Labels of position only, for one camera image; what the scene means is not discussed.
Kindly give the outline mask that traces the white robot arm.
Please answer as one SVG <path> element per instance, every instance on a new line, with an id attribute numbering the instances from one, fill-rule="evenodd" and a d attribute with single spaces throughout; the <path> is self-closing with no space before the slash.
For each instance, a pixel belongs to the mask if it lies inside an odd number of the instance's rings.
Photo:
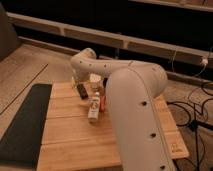
<path id="1" fill-rule="evenodd" d="M 167 85 L 158 64 L 100 60 L 86 48 L 70 60 L 79 81 L 91 74 L 107 80 L 106 102 L 124 171 L 176 171 L 154 98 Z"/>

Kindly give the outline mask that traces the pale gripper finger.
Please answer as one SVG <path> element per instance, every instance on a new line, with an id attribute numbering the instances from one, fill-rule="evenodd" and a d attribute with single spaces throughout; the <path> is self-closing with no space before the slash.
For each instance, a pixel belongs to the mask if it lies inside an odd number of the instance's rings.
<path id="1" fill-rule="evenodd" d="M 74 77 L 71 78 L 71 87 L 72 87 L 72 88 L 75 88 L 75 87 L 76 87 L 76 82 L 75 82 Z"/>

